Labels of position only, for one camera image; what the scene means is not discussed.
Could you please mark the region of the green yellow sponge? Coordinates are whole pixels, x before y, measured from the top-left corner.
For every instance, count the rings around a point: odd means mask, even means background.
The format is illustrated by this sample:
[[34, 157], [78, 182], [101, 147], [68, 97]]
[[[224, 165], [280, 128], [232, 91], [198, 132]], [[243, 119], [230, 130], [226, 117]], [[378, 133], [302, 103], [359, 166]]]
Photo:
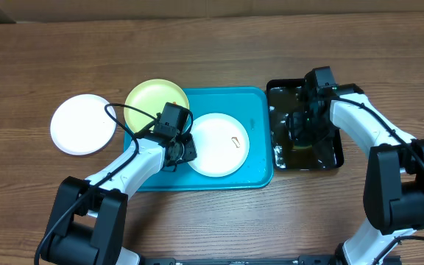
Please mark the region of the green yellow sponge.
[[294, 149], [294, 150], [304, 150], [304, 149], [311, 149], [312, 147], [313, 147], [312, 145], [307, 145], [307, 146], [294, 145], [292, 147], [292, 149]]

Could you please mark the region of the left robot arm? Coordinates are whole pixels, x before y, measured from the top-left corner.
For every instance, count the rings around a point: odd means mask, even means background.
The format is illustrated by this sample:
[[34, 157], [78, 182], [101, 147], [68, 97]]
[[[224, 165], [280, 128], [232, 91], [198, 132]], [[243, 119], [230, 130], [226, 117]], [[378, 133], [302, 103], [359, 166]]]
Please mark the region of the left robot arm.
[[109, 166], [84, 180], [60, 184], [34, 262], [53, 264], [140, 264], [139, 254], [122, 246], [127, 203], [152, 175], [197, 156], [193, 137], [171, 140], [148, 135]]

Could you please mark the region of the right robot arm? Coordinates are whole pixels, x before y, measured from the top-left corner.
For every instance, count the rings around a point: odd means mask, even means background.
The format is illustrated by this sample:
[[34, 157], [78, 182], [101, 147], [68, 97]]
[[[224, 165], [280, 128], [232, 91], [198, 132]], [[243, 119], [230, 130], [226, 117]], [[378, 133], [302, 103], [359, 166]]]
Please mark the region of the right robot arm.
[[424, 241], [424, 139], [400, 130], [361, 92], [295, 92], [286, 117], [293, 149], [315, 147], [345, 131], [368, 158], [363, 205], [354, 236], [331, 264], [385, 264], [402, 241]]

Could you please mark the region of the white plate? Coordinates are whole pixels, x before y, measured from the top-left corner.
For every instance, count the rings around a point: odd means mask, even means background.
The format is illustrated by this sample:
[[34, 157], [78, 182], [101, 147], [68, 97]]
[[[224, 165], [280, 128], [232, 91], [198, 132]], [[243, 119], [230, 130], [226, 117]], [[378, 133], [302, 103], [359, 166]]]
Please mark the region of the white plate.
[[69, 155], [89, 155], [102, 149], [116, 131], [108, 101], [94, 94], [67, 99], [54, 112], [50, 134], [54, 145]]
[[191, 134], [197, 157], [189, 166], [206, 177], [225, 177], [247, 159], [250, 140], [244, 126], [232, 116], [209, 113], [194, 120]]

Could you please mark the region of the white plate front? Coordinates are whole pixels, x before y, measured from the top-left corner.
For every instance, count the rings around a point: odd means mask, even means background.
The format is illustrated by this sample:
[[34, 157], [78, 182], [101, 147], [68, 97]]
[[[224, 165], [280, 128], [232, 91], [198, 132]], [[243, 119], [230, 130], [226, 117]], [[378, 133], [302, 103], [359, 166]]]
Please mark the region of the white plate front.
[[232, 116], [209, 113], [194, 120], [191, 134], [197, 157], [189, 166], [206, 177], [225, 177], [247, 159], [250, 140], [244, 126]]

